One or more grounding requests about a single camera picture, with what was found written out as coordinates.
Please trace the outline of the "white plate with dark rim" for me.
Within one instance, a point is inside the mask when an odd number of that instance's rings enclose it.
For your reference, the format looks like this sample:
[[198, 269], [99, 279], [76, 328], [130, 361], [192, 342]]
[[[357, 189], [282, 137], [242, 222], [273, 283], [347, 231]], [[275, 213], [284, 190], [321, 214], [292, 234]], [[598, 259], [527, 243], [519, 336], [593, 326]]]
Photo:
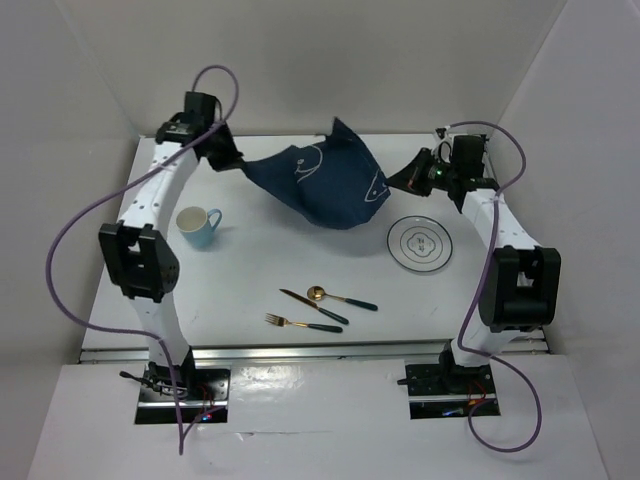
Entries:
[[419, 215], [394, 222], [387, 232], [386, 243], [395, 262], [414, 273], [443, 269], [454, 251], [448, 230], [436, 220]]

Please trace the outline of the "blue placemat with whale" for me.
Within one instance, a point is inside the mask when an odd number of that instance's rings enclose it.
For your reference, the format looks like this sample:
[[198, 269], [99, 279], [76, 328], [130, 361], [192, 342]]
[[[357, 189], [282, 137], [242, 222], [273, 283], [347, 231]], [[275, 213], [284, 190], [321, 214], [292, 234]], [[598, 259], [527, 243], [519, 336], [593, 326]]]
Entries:
[[391, 195], [369, 148], [339, 118], [323, 141], [247, 162], [243, 172], [310, 223], [334, 230], [368, 223]]

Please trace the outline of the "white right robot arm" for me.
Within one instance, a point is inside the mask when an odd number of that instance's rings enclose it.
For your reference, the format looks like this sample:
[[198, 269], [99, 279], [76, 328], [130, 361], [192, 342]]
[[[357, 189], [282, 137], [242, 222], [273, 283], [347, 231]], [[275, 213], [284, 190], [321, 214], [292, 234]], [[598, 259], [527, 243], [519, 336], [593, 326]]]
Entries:
[[458, 336], [439, 356], [436, 379], [448, 392], [478, 377], [491, 358], [518, 336], [550, 324], [555, 316], [561, 256], [520, 225], [504, 187], [485, 174], [486, 138], [437, 132], [389, 187], [427, 197], [439, 190], [472, 224], [487, 248], [478, 287]]

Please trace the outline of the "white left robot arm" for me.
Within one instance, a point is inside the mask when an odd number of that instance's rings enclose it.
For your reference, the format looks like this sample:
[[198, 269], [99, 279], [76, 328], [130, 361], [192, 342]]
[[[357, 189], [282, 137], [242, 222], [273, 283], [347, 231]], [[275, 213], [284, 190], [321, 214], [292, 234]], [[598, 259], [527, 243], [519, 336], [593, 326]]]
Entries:
[[177, 318], [173, 291], [180, 264], [166, 235], [182, 190], [201, 159], [216, 171], [243, 162], [219, 100], [189, 91], [183, 110], [156, 133], [149, 178], [120, 219], [99, 231], [110, 280], [129, 299], [149, 335], [148, 380], [176, 399], [193, 394], [198, 376]]

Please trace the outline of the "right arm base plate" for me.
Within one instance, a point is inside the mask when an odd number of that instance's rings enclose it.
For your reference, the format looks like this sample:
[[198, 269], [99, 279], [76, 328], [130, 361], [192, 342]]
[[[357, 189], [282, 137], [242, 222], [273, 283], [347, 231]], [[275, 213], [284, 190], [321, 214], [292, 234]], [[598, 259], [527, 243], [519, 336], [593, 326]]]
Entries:
[[465, 418], [473, 408], [475, 416], [501, 415], [488, 365], [453, 376], [439, 364], [407, 364], [396, 383], [407, 391], [412, 420]]

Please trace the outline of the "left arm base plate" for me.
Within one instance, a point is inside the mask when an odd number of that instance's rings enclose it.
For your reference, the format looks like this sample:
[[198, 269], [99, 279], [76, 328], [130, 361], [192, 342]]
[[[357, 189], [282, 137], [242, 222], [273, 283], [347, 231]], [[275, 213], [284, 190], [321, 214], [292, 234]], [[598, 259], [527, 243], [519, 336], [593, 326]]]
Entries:
[[[195, 384], [178, 387], [178, 400], [185, 425], [200, 417], [199, 423], [217, 424], [228, 421], [230, 368], [204, 368], [195, 371]], [[120, 371], [119, 376], [140, 385], [134, 423], [136, 425], [176, 424], [177, 417], [172, 388], [167, 383], [153, 383], [148, 370], [132, 375]]]

